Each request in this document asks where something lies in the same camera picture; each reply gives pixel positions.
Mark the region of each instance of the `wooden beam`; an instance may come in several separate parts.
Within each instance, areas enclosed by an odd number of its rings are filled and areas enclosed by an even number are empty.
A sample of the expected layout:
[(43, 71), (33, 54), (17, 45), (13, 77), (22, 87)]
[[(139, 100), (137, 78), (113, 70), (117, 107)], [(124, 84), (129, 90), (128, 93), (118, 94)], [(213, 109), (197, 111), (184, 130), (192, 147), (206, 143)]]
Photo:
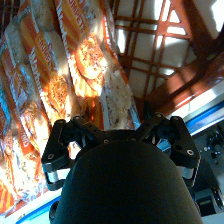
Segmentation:
[(169, 115), (222, 80), (224, 80), (224, 52), (211, 61), (196, 59), (146, 96), (145, 100), (149, 100), (156, 111)]
[(213, 39), (193, 0), (171, 0), (198, 57), (209, 54)]

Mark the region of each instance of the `screw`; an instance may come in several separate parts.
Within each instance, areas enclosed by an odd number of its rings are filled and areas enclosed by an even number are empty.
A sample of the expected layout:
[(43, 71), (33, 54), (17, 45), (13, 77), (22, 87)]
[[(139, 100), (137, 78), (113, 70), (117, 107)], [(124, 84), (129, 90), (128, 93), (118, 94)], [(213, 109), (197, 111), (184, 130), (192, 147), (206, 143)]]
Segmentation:
[(53, 159), (54, 158), (54, 154), (49, 154), (47, 158), (48, 159)]
[(192, 150), (187, 150), (187, 154), (190, 155), (190, 156), (193, 156), (194, 152)]

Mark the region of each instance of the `white wall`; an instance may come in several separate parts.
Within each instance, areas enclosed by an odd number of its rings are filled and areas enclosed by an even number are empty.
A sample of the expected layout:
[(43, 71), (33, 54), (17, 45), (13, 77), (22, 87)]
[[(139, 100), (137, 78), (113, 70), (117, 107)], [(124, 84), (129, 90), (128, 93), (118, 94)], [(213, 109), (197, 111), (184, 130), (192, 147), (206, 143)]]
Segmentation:
[(224, 22), (224, 1), (223, 0), (194, 0), (194, 3), (201, 14), (209, 32), (215, 39), (222, 29)]

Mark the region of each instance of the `plastic packaging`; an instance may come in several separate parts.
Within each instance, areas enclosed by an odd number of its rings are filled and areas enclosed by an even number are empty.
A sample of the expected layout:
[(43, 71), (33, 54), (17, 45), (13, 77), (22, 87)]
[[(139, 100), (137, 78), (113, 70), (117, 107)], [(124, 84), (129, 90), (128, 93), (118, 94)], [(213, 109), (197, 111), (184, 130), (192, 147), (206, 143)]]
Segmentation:
[(42, 155), (50, 134), (49, 120), (25, 52), (17, 17), (6, 28), (2, 45), (1, 59), (16, 109), (31, 144)]
[(2, 117), (5, 117), (1, 120), (5, 125), (1, 130), (0, 140), (2, 160), (4, 159), (0, 175), (1, 191), (4, 194), (0, 196), (0, 201), (10, 198), (6, 200), (7, 209), (4, 205), (1, 212), (12, 209), (21, 200), (33, 200), (42, 193), (40, 189), (45, 184), (40, 154), (30, 144), (8, 86), (7, 76), (0, 62), (0, 108)]
[(53, 125), (58, 119), (70, 120), (79, 114), (72, 88), (68, 61), (62, 40), (54, 29), (49, 1), (24, 1), (18, 23), (39, 95)]
[(81, 114), (104, 130), (137, 128), (132, 92), (114, 51), (109, 7), (101, 0), (55, 4)]

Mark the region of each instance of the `orange packaging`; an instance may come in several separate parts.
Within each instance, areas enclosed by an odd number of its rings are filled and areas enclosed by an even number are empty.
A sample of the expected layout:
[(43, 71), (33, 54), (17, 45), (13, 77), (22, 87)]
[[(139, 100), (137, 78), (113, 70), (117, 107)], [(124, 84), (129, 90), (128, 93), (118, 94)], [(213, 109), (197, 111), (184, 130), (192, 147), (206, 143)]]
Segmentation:
[(103, 0), (55, 0), (81, 114), (101, 129), (140, 125), (128, 80), (114, 51), (113, 20)]
[(0, 174), (3, 174), (4, 171), (7, 173), (6, 178), (0, 175), (0, 182), (4, 185), (2, 185), (3, 192), (6, 194), (9, 191), (13, 195), (15, 203), (19, 200), (29, 201), (38, 195), (42, 184), (43, 172), (40, 154), (30, 144), (23, 129), (1, 61), (0, 95), (0, 108), (5, 117), (5, 126), (1, 130), (0, 140), (5, 168), (2, 167)]
[(16, 17), (6, 28), (2, 46), (1, 58), (20, 120), (31, 144), (42, 155), (50, 133), (49, 122)]
[(18, 12), (26, 53), (51, 122), (79, 114), (68, 61), (46, 0), (26, 0)]

